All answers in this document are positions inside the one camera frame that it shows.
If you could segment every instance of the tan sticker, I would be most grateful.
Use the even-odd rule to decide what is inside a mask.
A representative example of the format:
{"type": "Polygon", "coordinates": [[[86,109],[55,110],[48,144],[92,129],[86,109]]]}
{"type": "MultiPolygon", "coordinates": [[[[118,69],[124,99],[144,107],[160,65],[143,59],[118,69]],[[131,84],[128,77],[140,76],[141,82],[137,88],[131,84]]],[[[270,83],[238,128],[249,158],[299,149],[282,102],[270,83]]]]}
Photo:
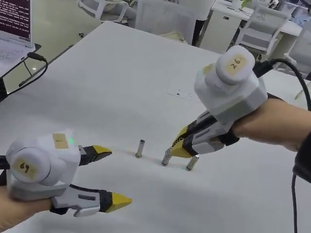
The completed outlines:
{"type": "Polygon", "coordinates": [[[231,74],[236,75],[247,63],[247,59],[242,54],[237,54],[229,60],[225,66],[225,70],[231,74]]]}
{"type": "Polygon", "coordinates": [[[56,149],[68,149],[66,135],[63,133],[53,133],[53,140],[56,149]]]}
{"type": "Polygon", "coordinates": [[[37,173],[37,168],[25,161],[23,158],[17,159],[13,165],[13,169],[30,178],[31,180],[34,180],[34,177],[37,173]]]}
{"type": "Polygon", "coordinates": [[[213,65],[214,64],[209,64],[208,66],[204,67],[203,68],[203,74],[207,75],[210,72],[210,70],[212,69],[213,65]]]}

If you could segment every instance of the forearm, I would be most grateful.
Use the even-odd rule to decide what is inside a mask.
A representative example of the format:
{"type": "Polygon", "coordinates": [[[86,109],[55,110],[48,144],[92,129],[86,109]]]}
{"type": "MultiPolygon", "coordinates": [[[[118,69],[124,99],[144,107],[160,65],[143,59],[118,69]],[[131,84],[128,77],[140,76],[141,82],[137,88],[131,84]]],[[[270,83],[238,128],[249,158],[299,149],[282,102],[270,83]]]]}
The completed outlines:
{"type": "Polygon", "coordinates": [[[311,132],[311,112],[281,100],[267,100],[258,110],[233,126],[237,137],[272,143],[300,145],[311,132]]]}

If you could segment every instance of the white tabletop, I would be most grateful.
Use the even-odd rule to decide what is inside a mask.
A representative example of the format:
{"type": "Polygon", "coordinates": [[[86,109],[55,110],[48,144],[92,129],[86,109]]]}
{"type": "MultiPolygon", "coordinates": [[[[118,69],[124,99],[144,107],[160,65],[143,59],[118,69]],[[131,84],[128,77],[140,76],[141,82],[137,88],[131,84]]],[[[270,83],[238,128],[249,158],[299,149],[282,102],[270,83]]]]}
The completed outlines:
{"type": "MultiPolygon", "coordinates": [[[[74,183],[123,193],[133,203],[111,214],[74,218],[41,213],[15,233],[292,233],[295,154],[243,139],[201,156],[160,165],[179,130],[205,109],[167,94],[172,80],[192,83],[219,55],[106,22],[67,51],[44,77],[0,103],[0,150],[19,136],[75,129],[76,141],[114,154],[80,167],[74,183]],[[146,140],[142,159],[138,142],[146,140]]],[[[271,93],[291,100],[292,76],[265,76],[271,93]]],[[[309,232],[311,185],[298,179],[300,232],[309,232]]]]}
{"type": "MultiPolygon", "coordinates": [[[[228,1],[216,0],[211,9],[212,11],[221,12],[231,17],[240,18],[241,20],[245,20],[245,21],[247,21],[250,18],[250,16],[252,15],[254,11],[250,8],[244,7],[243,10],[246,12],[245,14],[242,11],[235,11],[235,10],[229,9],[228,7],[230,6],[231,6],[231,3],[228,1]]],[[[281,28],[282,33],[286,33],[286,34],[293,35],[293,36],[299,36],[301,30],[302,28],[298,24],[292,21],[287,21],[287,23],[281,28]]]]}

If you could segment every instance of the floor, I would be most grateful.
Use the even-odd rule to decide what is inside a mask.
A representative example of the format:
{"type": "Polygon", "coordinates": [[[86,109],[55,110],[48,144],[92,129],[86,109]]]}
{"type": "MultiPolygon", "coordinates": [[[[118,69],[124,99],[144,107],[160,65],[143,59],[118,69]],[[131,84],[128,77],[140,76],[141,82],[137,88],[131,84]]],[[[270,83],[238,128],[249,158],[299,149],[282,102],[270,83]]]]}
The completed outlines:
{"type": "MultiPolygon", "coordinates": [[[[48,61],[56,57],[68,46],[77,43],[79,33],[88,34],[100,22],[82,11],[76,0],[33,0],[34,1],[34,39],[42,48],[38,51],[48,61]]],[[[36,72],[43,64],[28,59],[27,66],[36,72]]],[[[18,88],[29,73],[21,64],[4,78],[8,92],[18,88]]]]}

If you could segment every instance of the human hand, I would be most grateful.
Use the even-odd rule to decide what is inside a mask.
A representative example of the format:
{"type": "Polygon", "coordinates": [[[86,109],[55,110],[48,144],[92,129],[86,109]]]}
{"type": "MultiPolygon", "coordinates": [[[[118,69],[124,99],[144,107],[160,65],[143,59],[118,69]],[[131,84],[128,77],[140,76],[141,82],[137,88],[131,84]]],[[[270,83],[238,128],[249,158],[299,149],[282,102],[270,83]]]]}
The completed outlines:
{"type": "Polygon", "coordinates": [[[282,100],[268,99],[256,111],[235,122],[232,130],[237,137],[298,151],[311,132],[311,112],[282,100]]]}
{"type": "Polygon", "coordinates": [[[29,219],[38,212],[50,210],[50,199],[18,201],[8,197],[6,186],[0,187],[0,232],[29,219]]]}

